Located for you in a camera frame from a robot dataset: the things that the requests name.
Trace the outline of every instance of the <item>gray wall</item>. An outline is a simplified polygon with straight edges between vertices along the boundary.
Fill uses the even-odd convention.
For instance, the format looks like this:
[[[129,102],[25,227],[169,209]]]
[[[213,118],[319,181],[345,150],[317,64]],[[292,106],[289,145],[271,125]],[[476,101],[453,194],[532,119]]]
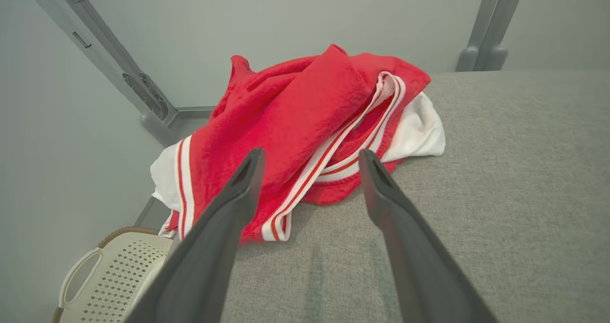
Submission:
[[[481,0],[90,0],[174,106],[216,105],[240,54],[255,71],[324,52],[453,71]]]
[[[504,71],[610,68],[610,0],[520,0]]]
[[[67,271],[132,225],[161,146],[34,0],[0,0],[0,313],[48,322]]]

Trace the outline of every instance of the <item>laundry basket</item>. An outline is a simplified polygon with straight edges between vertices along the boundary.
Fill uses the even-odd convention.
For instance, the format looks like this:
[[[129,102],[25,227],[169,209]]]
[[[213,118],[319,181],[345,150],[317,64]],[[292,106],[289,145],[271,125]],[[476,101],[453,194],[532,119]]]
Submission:
[[[120,323],[161,270],[172,240],[153,229],[119,229],[72,267],[52,323]]]

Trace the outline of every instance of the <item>striped trim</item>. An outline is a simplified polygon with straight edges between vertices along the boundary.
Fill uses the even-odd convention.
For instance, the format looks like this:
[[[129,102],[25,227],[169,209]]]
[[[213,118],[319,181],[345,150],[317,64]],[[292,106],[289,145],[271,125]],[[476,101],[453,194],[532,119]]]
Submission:
[[[365,144],[363,144],[362,147],[360,147],[348,158],[345,158],[341,162],[338,162],[331,167],[327,167],[324,173],[322,173],[315,182],[335,182],[337,180],[351,177],[352,175],[358,173],[359,170],[357,161],[358,152],[360,149],[369,149],[377,152],[377,149],[379,149],[379,145],[381,145],[381,141],[383,140],[389,118],[392,116],[394,111],[396,111],[398,104],[402,102],[403,98],[405,97],[406,85],[403,80],[399,76],[392,76],[392,79],[394,80],[394,85],[392,87],[394,87],[395,95],[392,99],[392,103],[390,103],[390,106],[388,106],[388,109],[386,112],[384,112],[375,133],[371,135],[372,139],[368,143],[365,141]]]
[[[190,141],[191,136],[180,142],[177,155],[177,180],[183,204],[178,219],[180,239],[184,239],[184,236],[190,231],[193,225],[194,199],[193,185],[190,177]]]
[[[296,206],[296,204],[303,198],[307,190],[311,188],[312,184],[316,182],[320,173],[329,162],[330,158],[333,156],[335,151],[341,145],[341,142],[345,139],[345,137],[357,126],[358,123],[364,118],[364,116],[372,110],[375,106],[379,105],[383,100],[387,98],[383,98],[383,95],[387,95],[389,97],[390,93],[387,91],[383,91],[384,89],[384,79],[386,76],[392,76],[387,71],[383,71],[379,74],[377,79],[377,91],[373,95],[371,99],[371,103],[369,106],[362,112],[362,114],[351,121],[347,126],[340,129],[339,132],[333,134],[329,139],[326,140],[323,145],[316,150],[312,158],[309,160],[305,168],[303,168],[303,172],[299,176],[298,180],[292,186],[292,190],[284,200],[284,202],[277,208],[277,210],[272,214],[272,216],[265,221],[265,223],[261,227],[262,238],[265,241],[287,241],[290,236],[290,218],[292,215],[290,212]],[[392,105],[398,100],[395,96],[392,100]],[[367,139],[366,143],[371,145],[376,141],[377,134],[372,134],[370,139]]]

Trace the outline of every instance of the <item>gray fabric surface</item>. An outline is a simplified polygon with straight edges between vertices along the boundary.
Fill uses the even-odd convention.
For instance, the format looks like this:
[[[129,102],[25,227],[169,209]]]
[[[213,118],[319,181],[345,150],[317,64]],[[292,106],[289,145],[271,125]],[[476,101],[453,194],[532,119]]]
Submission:
[[[501,322],[610,317],[610,71],[438,75],[443,156],[394,178]],[[224,321],[399,322],[362,192],[240,247]]]

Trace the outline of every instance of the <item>perforated basket wall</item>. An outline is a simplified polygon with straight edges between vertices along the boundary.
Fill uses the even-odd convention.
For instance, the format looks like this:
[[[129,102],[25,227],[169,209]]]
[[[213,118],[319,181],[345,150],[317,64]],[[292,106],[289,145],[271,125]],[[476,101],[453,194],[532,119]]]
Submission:
[[[120,323],[161,269],[172,240],[126,232],[99,249],[102,258],[76,300],[64,303],[62,323]]]

